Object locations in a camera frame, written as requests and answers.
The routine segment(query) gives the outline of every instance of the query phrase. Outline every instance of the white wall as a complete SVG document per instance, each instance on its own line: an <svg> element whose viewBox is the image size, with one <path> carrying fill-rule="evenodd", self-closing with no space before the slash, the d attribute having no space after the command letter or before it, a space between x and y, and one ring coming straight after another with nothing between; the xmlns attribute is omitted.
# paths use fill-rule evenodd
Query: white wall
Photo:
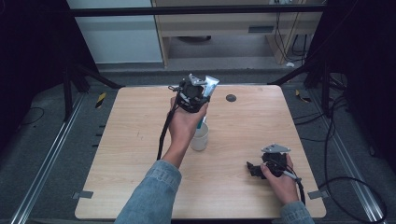
<svg viewBox="0 0 396 224"><path fill-rule="evenodd" d="M70 8L151 7L150 0L67 0ZM161 63L153 16L76 18L96 63Z"/></svg>

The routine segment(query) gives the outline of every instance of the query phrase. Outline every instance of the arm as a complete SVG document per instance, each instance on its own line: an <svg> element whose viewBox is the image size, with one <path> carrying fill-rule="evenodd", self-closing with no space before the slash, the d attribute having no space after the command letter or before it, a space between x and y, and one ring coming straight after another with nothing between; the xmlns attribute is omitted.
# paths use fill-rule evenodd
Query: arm
<svg viewBox="0 0 396 224"><path fill-rule="evenodd" d="M289 154L286 156L289 167L293 167ZM286 176L274 176L267 166L262 164L262 173L268 179L276 197L282 202L280 216L284 223L314 223L311 215L302 202L299 201L295 181Z"/></svg>
<svg viewBox="0 0 396 224"><path fill-rule="evenodd" d="M115 223L170 223L181 174L178 170L194 136L195 129L204 117L207 104L198 113L191 114L178 108L169 125L171 146L163 158L155 161L143 181L137 186L122 208Z"/></svg>

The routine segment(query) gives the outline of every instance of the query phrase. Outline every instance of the hand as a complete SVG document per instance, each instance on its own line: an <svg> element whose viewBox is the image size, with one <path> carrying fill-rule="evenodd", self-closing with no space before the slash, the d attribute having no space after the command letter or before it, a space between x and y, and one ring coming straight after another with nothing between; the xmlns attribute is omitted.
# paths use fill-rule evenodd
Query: hand
<svg viewBox="0 0 396 224"><path fill-rule="evenodd" d="M176 98L171 99L171 108ZM169 124L171 134L171 146L163 156L163 160L169 161L177 168L180 166L184 154L189 147L191 139L194 137L198 122L204 118L208 103L204 104L197 113L189 113L179 107Z"/></svg>
<svg viewBox="0 0 396 224"><path fill-rule="evenodd" d="M171 108L176 98L171 99ZM195 134L198 122L205 116L208 103L204 104L197 113L189 113L179 107L169 124L169 132L171 134L172 143L190 143Z"/></svg>
<svg viewBox="0 0 396 224"><path fill-rule="evenodd" d="M286 155L286 160L288 166L293 168L293 163L291 162L289 154ZM270 182L276 197L282 204L285 205L287 203L299 201L295 180L287 175L282 175L280 177L274 176L265 164L262 164L262 173Z"/></svg>

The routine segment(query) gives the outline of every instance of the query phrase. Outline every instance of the denim jacket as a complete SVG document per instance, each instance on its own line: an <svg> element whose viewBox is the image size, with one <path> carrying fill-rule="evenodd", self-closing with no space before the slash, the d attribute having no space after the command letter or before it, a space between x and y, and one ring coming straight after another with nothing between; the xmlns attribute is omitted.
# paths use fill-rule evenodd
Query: denim jacket
<svg viewBox="0 0 396 224"><path fill-rule="evenodd" d="M167 161L155 161L115 223L171 223L180 181L180 171L174 165ZM285 205L280 215L284 223L314 223L301 202Z"/></svg>

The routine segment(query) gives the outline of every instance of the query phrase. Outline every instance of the white cup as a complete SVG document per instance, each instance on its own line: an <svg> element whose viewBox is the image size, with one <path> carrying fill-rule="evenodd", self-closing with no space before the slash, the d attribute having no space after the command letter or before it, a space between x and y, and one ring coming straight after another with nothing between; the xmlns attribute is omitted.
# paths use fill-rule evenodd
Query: white cup
<svg viewBox="0 0 396 224"><path fill-rule="evenodd" d="M195 131L195 135L190 141L190 147L196 151L204 150L207 146L208 136L209 127L203 122L201 128Z"/></svg>

